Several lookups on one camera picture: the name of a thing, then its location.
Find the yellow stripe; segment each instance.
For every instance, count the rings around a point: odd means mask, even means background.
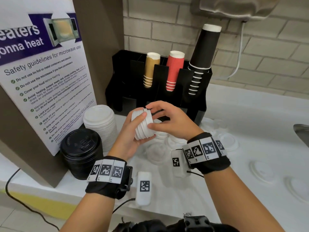
[[[34,210],[37,209],[47,215],[63,220],[67,220],[77,206],[18,192],[10,192],[10,194]]]

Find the white cable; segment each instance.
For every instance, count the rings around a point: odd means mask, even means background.
[[[235,68],[235,70],[233,71],[233,73],[231,75],[229,75],[228,77],[219,77],[219,78],[214,78],[214,79],[223,79],[226,80],[232,76],[235,75],[235,73],[237,72],[238,68],[239,68],[239,64],[240,64],[240,58],[241,58],[241,51],[243,48],[243,29],[245,27],[245,22],[242,22],[241,25],[241,31],[240,31],[240,43],[239,43],[239,51],[238,51],[238,59],[237,59],[237,66]]]

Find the hand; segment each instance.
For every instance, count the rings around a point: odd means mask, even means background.
[[[140,107],[134,109],[133,111],[141,109],[143,108]],[[128,114],[113,147],[108,153],[109,156],[115,156],[125,161],[128,161],[129,158],[131,158],[135,154],[139,145],[155,138],[154,135],[150,138],[145,138],[141,140],[135,139],[135,129],[146,118],[147,113],[143,112],[141,115],[137,116],[133,121],[131,121],[133,111],[130,111],[130,113]]]
[[[166,132],[177,138],[189,140],[200,133],[203,130],[199,128],[180,108],[164,101],[155,101],[146,105],[147,109],[151,109],[151,113],[158,112],[152,116],[152,118],[158,119],[162,116],[167,116],[171,120],[164,121],[162,123],[149,124],[148,128],[154,131]]]

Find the microwave image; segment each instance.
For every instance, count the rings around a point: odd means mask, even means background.
[[[43,19],[43,21],[53,46],[79,38],[75,18]]]

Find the red ribbed paper cup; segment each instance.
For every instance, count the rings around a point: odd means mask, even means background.
[[[168,62],[166,66],[168,69],[168,81],[166,82],[166,90],[173,91],[175,89],[179,69],[183,68],[184,53],[176,50],[172,50],[168,56]]]

